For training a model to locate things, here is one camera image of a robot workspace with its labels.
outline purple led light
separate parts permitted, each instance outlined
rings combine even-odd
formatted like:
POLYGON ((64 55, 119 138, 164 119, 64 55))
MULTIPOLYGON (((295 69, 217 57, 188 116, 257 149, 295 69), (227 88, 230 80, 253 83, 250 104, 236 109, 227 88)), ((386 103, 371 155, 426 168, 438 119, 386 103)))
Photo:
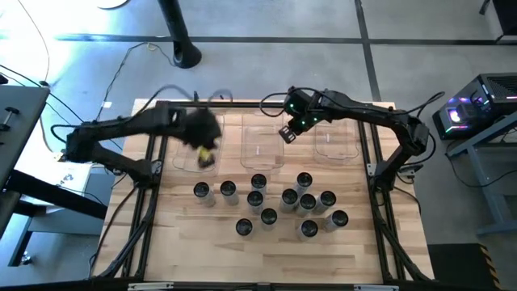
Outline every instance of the purple led light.
POLYGON ((453 122, 461 122, 461 118, 460 116, 458 116, 458 111, 456 111, 456 109, 449 110, 449 117, 453 122))

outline wooden tabletop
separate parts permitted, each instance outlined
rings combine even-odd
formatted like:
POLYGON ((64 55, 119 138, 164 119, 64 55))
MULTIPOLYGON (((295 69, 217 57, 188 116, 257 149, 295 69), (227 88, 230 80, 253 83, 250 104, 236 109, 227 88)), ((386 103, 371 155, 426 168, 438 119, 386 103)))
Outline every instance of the wooden tabletop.
MULTIPOLYGON (((133 112, 146 100, 138 99, 133 112)), ((389 106, 392 103, 378 103, 389 106)), ((220 160, 211 171, 196 172, 191 156, 178 141, 169 138, 158 209, 154 218, 146 280, 232 281, 272 283, 381 283, 379 259, 372 212, 364 173, 357 124, 344 120, 333 126, 317 128, 299 136, 292 144, 281 142, 276 126, 287 117, 265 118, 258 109, 216 111, 224 120, 220 160), (280 194, 291 188, 296 176, 307 171, 313 176, 309 192, 336 193, 337 204, 323 215, 309 215, 321 223, 328 213, 342 209, 349 223, 341 230, 299 242, 295 229, 304 220, 293 214, 279 213, 272 231, 260 228, 260 219, 252 215, 246 203, 250 178, 254 173, 267 177, 266 207, 279 208, 280 194), (222 182, 232 180, 240 203, 228 206, 219 191, 222 182), (215 192, 216 205, 206 208, 192 193, 194 184, 204 181, 215 192), (243 240, 235 231, 239 218, 249 218, 255 226, 252 239, 243 240)), ((395 135, 379 128, 383 155, 387 158, 397 147, 395 135)), ((124 155, 143 158, 148 137, 128 137, 124 155)), ((159 138, 154 157, 158 155, 159 138)), ((411 193, 413 187, 397 181, 411 193)), ((111 196, 105 225, 115 207, 132 189, 130 179, 117 185, 111 196)), ((422 272, 433 277, 418 206, 397 190, 392 191, 393 211, 401 245, 422 272)), ((94 273, 100 273, 116 257, 128 239, 136 195, 122 208, 107 233, 94 273)), ((137 267, 140 243, 136 247, 132 271, 137 267)), ((393 253, 387 247, 391 273, 396 276, 393 253)))

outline black metal frame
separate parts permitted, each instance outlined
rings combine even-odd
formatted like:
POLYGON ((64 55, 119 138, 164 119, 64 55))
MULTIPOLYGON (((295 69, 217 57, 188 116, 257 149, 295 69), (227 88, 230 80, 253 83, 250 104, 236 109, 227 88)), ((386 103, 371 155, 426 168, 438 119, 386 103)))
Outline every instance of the black metal frame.
MULTIPOLYGON (((206 106, 206 103, 184 103, 184 102, 176 102, 177 104, 182 104, 183 106, 190 107, 203 107, 206 106)), ((213 108, 258 108, 259 103, 212 103, 211 106, 213 108)), ((265 103, 263 105, 264 108, 282 108, 282 103, 265 103)), ((363 122, 358 122, 359 126, 359 137, 360 143, 362 147, 362 154, 364 159, 364 172, 368 183, 368 194, 370 197, 370 203, 372 206, 372 217, 373 217, 373 225, 376 234, 376 242, 377 242, 377 250, 379 253, 379 263, 380 270, 383 280, 383 285, 389 286, 398 286, 400 290, 473 290, 472 288, 465 288, 461 286, 455 285, 443 285, 439 282, 427 279, 421 272, 419 272, 418 268, 411 262, 409 256, 404 252, 402 246, 398 243, 396 228, 394 225, 394 216, 393 216, 393 208, 391 205, 391 200, 389 199, 389 193, 382 192, 382 196, 385 202, 385 210, 388 222, 382 218, 379 210, 379 203, 376 197, 376 189, 372 186, 372 179, 368 176, 368 168, 367 165, 370 163, 368 142, 366 138, 366 131, 363 122), (393 253, 396 257, 396 267, 397 267, 397 279, 393 279, 389 272, 388 266, 388 258, 386 255, 385 249, 385 241, 384 237, 388 240, 388 242, 392 245, 393 253), (405 280, 404 271, 405 269, 408 273, 414 278, 414 281, 405 280)), ((382 160, 382 153, 380 150, 380 141, 379 136, 376 130, 375 125, 371 125, 372 130, 372 140, 374 151, 376 155, 377 161, 382 160)), ((149 137, 148 148, 145 153, 145 158, 152 158, 153 156, 153 148, 156 137, 149 137)), ((168 138, 162 138, 160 150, 158 153, 158 159, 164 160, 166 153, 168 138)), ((154 187, 151 192, 151 197, 149 201, 149 205, 158 202, 158 192, 160 185, 154 187)), ((135 213, 133 214, 131 230, 135 233, 136 229, 139 226, 142 226, 144 222, 140 222, 140 213, 142 209, 142 205, 144 202, 145 191, 139 193, 137 197, 137 204, 135 205, 135 213)), ((130 264, 131 260, 128 259, 128 254, 132 254, 132 249, 136 244, 137 239, 133 239, 135 242, 133 245, 124 246, 126 259, 123 259, 120 263, 119 267, 124 264, 124 271, 121 278, 114 278, 115 273, 110 272, 109 277, 94 277, 89 280, 78 280, 78 281, 70 281, 70 282, 59 282, 59 283, 48 283, 48 284, 40 284, 40 285, 24 285, 18 287, 6 287, 0 288, 0 290, 127 290, 128 284, 131 283, 142 283, 144 281, 145 276, 145 266, 147 264, 147 257, 149 254, 150 247, 150 239, 152 233, 152 221, 154 219, 154 214, 157 207, 151 209, 151 215, 149 217, 150 224, 149 227, 145 229, 145 236, 142 243, 141 248, 141 256, 138 262, 137 271, 135 276, 129 276, 130 273, 130 264)), ((174 289, 179 290, 236 290, 236 289, 253 289, 253 290, 353 290, 357 288, 359 285, 353 284, 259 284, 258 282, 250 282, 250 283, 222 283, 222 282, 174 282, 174 289)))

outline clear plastic bin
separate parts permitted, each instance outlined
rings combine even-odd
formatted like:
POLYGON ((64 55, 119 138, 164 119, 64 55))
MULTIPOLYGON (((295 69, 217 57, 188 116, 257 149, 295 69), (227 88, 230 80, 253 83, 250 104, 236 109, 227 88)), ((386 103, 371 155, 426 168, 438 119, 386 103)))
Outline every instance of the clear plastic bin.
POLYGON ((242 115, 241 164, 247 169, 269 171, 284 165, 284 140, 278 131, 284 116, 264 116, 260 111, 242 115))
POLYGON ((318 162, 345 164, 359 155, 357 121, 322 121, 314 126, 314 157, 318 162))
MULTIPOLYGON (((224 116, 216 116, 217 121, 219 122, 219 126, 221 127, 221 132, 225 131, 225 117, 224 116)), ((210 167, 201 169, 198 166, 198 156, 200 149, 193 150, 189 145, 180 145, 178 150, 176 151, 176 155, 172 160, 172 164, 174 167, 180 170, 192 172, 192 173, 209 173, 216 175, 217 172, 214 171, 219 167, 219 161, 221 159, 221 152, 223 146, 223 137, 216 139, 217 148, 212 150, 212 152, 216 156, 216 163, 211 165, 210 167)))

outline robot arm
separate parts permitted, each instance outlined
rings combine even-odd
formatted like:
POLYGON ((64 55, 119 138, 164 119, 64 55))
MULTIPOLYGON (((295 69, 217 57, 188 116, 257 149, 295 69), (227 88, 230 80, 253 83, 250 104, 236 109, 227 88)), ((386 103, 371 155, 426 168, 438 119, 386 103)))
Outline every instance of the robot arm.
POLYGON ((426 151, 429 128, 408 112, 357 102, 337 91, 314 91, 310 96, 303 89, 292 87, 284 101, 284 110, 292 119, 279 133, 287 143, 323 120, 331 123, 351 118, 390 128, 400 145, 387 161, 376 166, 373 176, 375 185, 386 190, 393 190, 397 171, 409 158, 426 151))
POLYGON ((169 102, 158 102, 135 116, 101 122, 85 122, 66 137, 63 160, 70 162, 97 162, 107 169, 127 172, 139 187, 149 187, 156 169, 151 161, 132 160, 103 148, 99 141, 135 134, 153 134, 175 137, 193 149, 211 150, 214 140, 221 136, 216 117, 207 108, 198 108, 187 114, 185 108, 169 102))

